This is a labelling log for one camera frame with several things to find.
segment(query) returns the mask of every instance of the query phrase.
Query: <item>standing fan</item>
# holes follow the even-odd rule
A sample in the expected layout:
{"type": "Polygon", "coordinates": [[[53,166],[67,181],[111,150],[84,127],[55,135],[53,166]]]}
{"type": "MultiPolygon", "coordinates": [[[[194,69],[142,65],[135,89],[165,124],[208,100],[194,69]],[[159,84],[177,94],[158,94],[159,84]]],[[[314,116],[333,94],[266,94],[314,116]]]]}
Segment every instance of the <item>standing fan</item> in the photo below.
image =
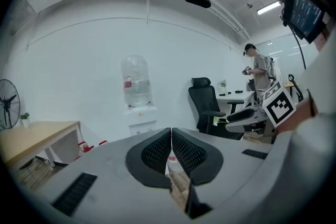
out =
{"type": "Polygon", "coordinates": [[[20,97],[9,80],[0,80],[0,127],[11,129],[20,116],[20,97]]]}

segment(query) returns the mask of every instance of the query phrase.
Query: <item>backpack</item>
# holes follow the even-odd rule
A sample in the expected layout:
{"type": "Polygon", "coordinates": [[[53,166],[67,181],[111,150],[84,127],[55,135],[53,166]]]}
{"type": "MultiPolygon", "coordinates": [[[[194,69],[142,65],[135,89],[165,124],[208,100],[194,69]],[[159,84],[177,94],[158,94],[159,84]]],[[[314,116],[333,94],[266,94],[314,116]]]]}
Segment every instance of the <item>backpack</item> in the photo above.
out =
{"type": "Polygon", "coordinates": [[[273,79],[274,81],[277,80],[277,74],[274,69],[274,60],[272,57],[264,56],[266,62],[266,73],[269,79],[273,79]]]}

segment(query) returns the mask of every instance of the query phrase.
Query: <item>screen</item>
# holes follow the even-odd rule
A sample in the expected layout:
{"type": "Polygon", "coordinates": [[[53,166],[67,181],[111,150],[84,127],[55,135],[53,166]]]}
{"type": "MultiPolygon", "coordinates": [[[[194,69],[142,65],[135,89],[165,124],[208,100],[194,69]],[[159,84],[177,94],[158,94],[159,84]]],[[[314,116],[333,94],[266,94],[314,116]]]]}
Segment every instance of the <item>screen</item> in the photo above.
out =
{"type": "Polygon", "coordinates": [[[290,22],[305,36],[314,29],[323,12],[309,0],[294,0],[290,22]]]}

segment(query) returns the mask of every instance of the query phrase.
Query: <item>man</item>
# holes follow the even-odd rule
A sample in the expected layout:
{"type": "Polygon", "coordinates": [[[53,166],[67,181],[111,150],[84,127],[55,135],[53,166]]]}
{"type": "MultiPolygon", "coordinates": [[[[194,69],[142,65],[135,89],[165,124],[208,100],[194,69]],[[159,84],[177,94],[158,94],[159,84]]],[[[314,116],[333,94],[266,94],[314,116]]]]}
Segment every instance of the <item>man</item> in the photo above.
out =
{"type": "Polygon", "coordinates": [[[247,44],[245,46],[244,55],[248,57],[254,57],[253,69],[244,70],[244,75],[254,75],[254,85],[257,92],[258,103],[261,111],[263,107],[263,100],[265,91],[271,86],[271,81],[267,76],[267,65],[266,58],[264,55],[260,54],[256,46],[253,44],[247,44]]]}

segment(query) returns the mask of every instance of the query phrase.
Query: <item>small plant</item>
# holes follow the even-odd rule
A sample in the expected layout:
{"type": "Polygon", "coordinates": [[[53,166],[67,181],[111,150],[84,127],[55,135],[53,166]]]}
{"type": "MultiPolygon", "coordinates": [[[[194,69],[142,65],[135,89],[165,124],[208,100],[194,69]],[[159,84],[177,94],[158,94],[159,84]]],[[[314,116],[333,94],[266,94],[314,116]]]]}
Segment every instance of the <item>small plant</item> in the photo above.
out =
{"type": "Polygon", "coordinates": [[[218,85],[220,85],[220,86],[223,87],[223,88],[226,87],[226,84],[227,84],[227,82],[226,82],[225,79],[223,79],[222,81],[220,81],[220,82],[218,83],[218,85]]]}
{"type": "Polygon", "coordinates": [[[25,113],[24,115],[20,116],[21,120],[27,120],[29,118],[29,113],[25,113]]]}

